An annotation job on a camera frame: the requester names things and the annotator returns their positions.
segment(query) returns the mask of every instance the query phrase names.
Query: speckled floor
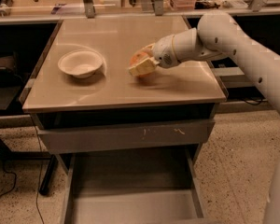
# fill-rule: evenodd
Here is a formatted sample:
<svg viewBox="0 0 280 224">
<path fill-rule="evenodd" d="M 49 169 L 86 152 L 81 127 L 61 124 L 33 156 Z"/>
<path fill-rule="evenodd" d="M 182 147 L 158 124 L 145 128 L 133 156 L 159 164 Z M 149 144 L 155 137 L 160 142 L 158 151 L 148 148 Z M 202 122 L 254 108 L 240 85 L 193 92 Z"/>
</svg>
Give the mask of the speckled floor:
<svg viewBox="0 0 280 224">
<path fill-rule="evenodd" d="M 195 170 L 208 215 L 223 224 L 260 224 L 274 167 L 280 157 L 280 117 L 267 108 L 222 106 L 209 142 Z M 39 150 L 34 127 L 0 128 L 0 137 L 13 150 Z M 47 161 L 43 161 L 45 172 Z M 36 209 L 41 161 L 9 161 L 17 174 L 15 189 L 0 198 L 1 223 L 41 223 Z M 58 165 L 48 196 L 37 203 L 46 224 L 59 223 L 66 176 Z M 12 187 L 13 175 L 0 162 L 0 193 Z"/>
</svg>

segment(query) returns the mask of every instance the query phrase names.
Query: white bowl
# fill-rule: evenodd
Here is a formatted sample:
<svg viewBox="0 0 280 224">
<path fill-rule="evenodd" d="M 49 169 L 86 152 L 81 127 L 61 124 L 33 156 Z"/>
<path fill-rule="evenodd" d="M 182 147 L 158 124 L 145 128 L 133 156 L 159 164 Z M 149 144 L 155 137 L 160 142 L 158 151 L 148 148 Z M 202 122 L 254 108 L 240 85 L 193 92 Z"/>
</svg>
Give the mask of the white bowl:
<svg viewBox="0 0 280 224">
<path fill-rule="evenodd" d="M 92 76 L 103 64 L 102 56 L 92 50 L 75 50 L 58 61 L 58 67 L 67 75 L 86 78 Z"/>
</svg>

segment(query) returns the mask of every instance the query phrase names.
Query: drawer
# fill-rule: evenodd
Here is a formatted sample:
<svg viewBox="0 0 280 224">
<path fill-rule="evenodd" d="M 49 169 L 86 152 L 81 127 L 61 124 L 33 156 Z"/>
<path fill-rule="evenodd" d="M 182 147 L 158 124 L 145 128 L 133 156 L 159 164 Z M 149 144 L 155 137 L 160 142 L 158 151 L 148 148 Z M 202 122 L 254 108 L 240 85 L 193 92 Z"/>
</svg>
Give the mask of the drawer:
<svg viewBox="0 0 280 224">
<path fill-rule="evenodd" d="M 200 222 L 203 209 L 190 166 L 184 147 L 76 154 L 61 223 L 175 223 L 197 218 L 189 223 L 211 223 Z"/>
<path fill-rule="evenodd" d="M 39 130 L 38 134 L 51 154 L 62 154 L 201 144 L 214 124 L 213 119 L 194 119 Z"/>
</svg>

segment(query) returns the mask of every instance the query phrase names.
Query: terrazzo floor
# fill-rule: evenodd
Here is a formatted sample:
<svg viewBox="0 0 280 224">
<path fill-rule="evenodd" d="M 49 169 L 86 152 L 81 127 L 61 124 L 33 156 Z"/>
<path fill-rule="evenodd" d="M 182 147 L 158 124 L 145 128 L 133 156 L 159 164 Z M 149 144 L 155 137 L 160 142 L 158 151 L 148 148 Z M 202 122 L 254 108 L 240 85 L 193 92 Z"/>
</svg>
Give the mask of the terrazzo floor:
<svg viewBox="0 0 280 224">
<path fill-rule="evenodd" d="M 208 216 L 223 224 L 260 224 L 274 167 L 280 158 L 280 116 L 267 105 L 222 105 L 216 125 L 195 164 Z M 39 150 L 34 127 L 0 128 L 13 150 Z M 9 161 L 17 174 L 13 191 L 0 198 L 1 223 L 59 223 L 66 175 L 58 165 L 47 196 L 37 196 L 47 161 Z M 13 185 L 0 162 L 0 194 Z"/>
</svg>

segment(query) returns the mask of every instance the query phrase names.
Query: black metal stand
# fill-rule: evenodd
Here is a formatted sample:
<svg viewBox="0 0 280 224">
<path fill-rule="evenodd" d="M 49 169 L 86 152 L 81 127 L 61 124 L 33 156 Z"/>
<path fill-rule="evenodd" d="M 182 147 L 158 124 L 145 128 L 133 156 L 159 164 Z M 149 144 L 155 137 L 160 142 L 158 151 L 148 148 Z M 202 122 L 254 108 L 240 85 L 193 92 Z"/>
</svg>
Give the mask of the black metal stand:
<svg viewBox="0 0 280 224">
<path fill-rule="evenodd" d="M 54 155 L 51 155 L 48 152 L 11 151 L 10 148 L 0 138 L 0 160 L 49 160 L 47 171 L 39 189 L 39 193 L 41 195 L 46 195 L 48 193 L 49 181 L 56 163 L 56 158 Z"/>
</svg>

